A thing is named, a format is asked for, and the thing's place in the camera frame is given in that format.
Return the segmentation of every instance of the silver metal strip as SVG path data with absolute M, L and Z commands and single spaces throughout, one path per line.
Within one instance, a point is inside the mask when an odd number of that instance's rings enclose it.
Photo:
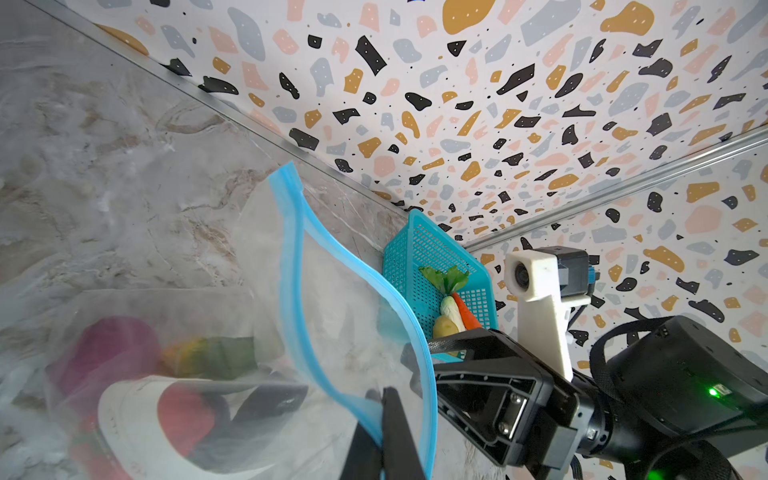
M 562 207 L 516 223 L 504 230 L 499 230 L 485 237 L 473 240 L 465 245 L 465 248 L 474 253 L 486 249 L 496 243 L 509 240 L 522 233 L 527 233 L 541 227 L 547 227 L 559 220 L 573 217 L 587 210 L 609 204 L 627 195 L 632 195 L 640 190 L 655 187 L 665 181 L 672 180 L 692 171 L 709 167 L 717 162 L 727 160 L 734 155 L 743 154 L 761 145 L 768 144 L 768 125 L 755 128 L 743 135 L 733 137 L 717 145 L 696 152 L 695 154 L 671 161 L 668 164 L 656 167 L 632 178 L 628 178 L 612 187 L 600 190 L 593 194 L 569 202 Z
M 134 65 L 137 65 L 139 68 L 143 68 L 145 71 L 148 71 L 150 74 L 154 75 L 155 77 L 161 79 L 162 81 L 168 83 L 169 85 L 174 86 L 175 88 L 177 88 L 178 90 L 181 90 L 183 93 L 189 95 L 195 100 L 214 109 L 216 112 L 218 112 L 222 116 L 230 119 L 236 124 L 239 124 L 240 126 L 253 132 L 259 137 L 262 137 L 265 141 L 268 141 L 271 144 L 275 144 L 277 147 L 281 148 L 282 150 L 285 150 L 285 152 L 287 152 L 288 154 L 294 156 L 297 160 L 301 160 L 307 163 L 308 165 L 315 167 L 317 170 L 332 177 L 334 180 L 342 184 L 345 184 L 347 187 L 353 189 L 359 194 L 365 197 L 368 197 L 369 199 L 382 205 L 387 210 L 390 210 L 401 217 L 407 218 L 408 214 L 404 210 L 392 205 L 391 202 L 384 200 L 379 195 L 373 193 L 371 190 L 365 188 L 363 185 L 355 182 L 354 180 L 342 174 L 335 168 L 329 166 L 319 158 L 312 155 L 310 152 L 302 150 L 301 148 L 297 147 L 295 144 L 292 144 L 291 142 L 281 137 L 280 135 L 258 124 L 253 119 L 247 117 L 244 114 L 241 114 L 238 110 L 236 110 L 235 108 L 232 108 L 230 105 L 227 105 L 223 103 L 221 100 L 219 100 L 218 98 L 215 98 L 213 95 L 200 90 L 196 85 L 192 84 L 187 80 L 184 80 L 182 77 L 179 77 L 175 73 L 169 71 L 167 68 L 165 68 L 163 65 L 160 65 L 155 60 L 152 60 L 151 58 L 142 55 L 138 51 L 135 51 L 133 48 L 127 46 L 122 41 L 119 41 L 112 35 L 109 35 L 106 31 L 101 30 L 99 27 L 94 25 L 92 22 L 90 22 L 86 18 L 81 17 L 79 14 L 73 12 L 72 10 L 56 2 L 55 0 L 25 0 L 25 1 L 28 4 L 33 5 L 39 8 L 40 10 L 42 10 L 43 12 L 49 14 L 51 17 L 56 18 L 57 20 L 64 23 L 65 25 L 68 25 L 73 29 L 79 31 L 80 33 L 90 38 L 91 40 L 97 42 L 98 44 L 112 50 L 114 53 L 120 55 L 122 58 L 125 58 L 126 60 L 133 63 Z

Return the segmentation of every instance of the ziplock bag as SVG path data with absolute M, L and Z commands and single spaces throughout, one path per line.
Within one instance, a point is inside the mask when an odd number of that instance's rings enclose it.
M 62 310 L 48 407 L 90 478 L 337 480 L 358 422 L 381 445 L 366 393 L 386 386 L 431 475 L 437 398 L 419 324 L 302 191 L 288 165 L 252 193 L 233 234 L 246 286 L 97 290 Z

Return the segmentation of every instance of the orange carrot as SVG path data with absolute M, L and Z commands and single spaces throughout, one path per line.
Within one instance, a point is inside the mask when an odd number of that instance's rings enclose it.
M 451 296 L 456 300 L 456 306 L 458 306 L 458 312 L 462 315 L 464 327 L 467 330 L 481 329 L 482 325 L 480 325 L 480 322 L 475 318 L 475 314 L 469 310 L 466 303 L 464 303 L 464 300 L 458 296 L 458 293 L 453 293 Z

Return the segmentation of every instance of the teal plastic basket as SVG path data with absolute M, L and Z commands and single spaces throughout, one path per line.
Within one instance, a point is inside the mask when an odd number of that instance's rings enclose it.
M 469 283 L 458 295 L 486 329 L 498 329 L 491 276 L 485 267 L 464 250 L 425 214 L 411 210 L 408 225 L 384 249 L 384 278 L 405 297 L 416 314 L 427 340 L 440 316 L 442 294 L 419 272 L 430 266 L 445 272 L 452 266 L 469 270 Z

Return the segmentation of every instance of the terrazzo wall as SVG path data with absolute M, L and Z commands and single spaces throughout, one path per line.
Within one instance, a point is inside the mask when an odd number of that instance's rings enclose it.
M 766 120 L 768 0 L 61 1 L 462 242 Z
M 478 252 L 495 283 L 499 326 L 516 338 L 505 252 L 565 245 L 589 252 L 601 273 L 591 305 L 571 330 L 574 368 L 588 372 L 592 344 L 616 325 L 684 314 L 768 370 L 767 199 L 768 147 L 762 147 Z M 607 354 L 637 338 L 609 340 Z M 765 445 L 732 462 L 745 480 L 768 478 Z M 624 477 L 610 462 L 582 463 L 590 478 Z M 526 477 L 519 472 L 519 478 Z

